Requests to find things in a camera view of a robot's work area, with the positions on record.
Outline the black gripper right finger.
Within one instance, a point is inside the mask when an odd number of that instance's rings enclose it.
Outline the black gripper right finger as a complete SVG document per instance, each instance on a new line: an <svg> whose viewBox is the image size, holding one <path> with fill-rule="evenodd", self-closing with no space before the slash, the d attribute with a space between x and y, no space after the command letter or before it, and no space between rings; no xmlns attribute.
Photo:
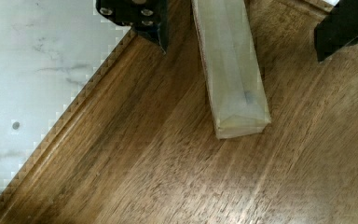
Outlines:
<svg viewBox="0 0 358 224"><path fill-rule="evenodd" d="M338 50L358 44L358 0L339 0L313 33L317 61Z"/></svg>

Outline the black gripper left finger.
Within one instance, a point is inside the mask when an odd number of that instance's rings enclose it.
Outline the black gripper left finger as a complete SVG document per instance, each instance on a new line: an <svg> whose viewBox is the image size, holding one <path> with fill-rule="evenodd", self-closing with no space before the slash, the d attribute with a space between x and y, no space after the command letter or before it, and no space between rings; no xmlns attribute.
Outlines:
<svg viewBox="0 0 358 224"><path fill-rule="evenodd" d="M168 0L96 0L95 8L105 19L158 45L169 46Z"/></svg>

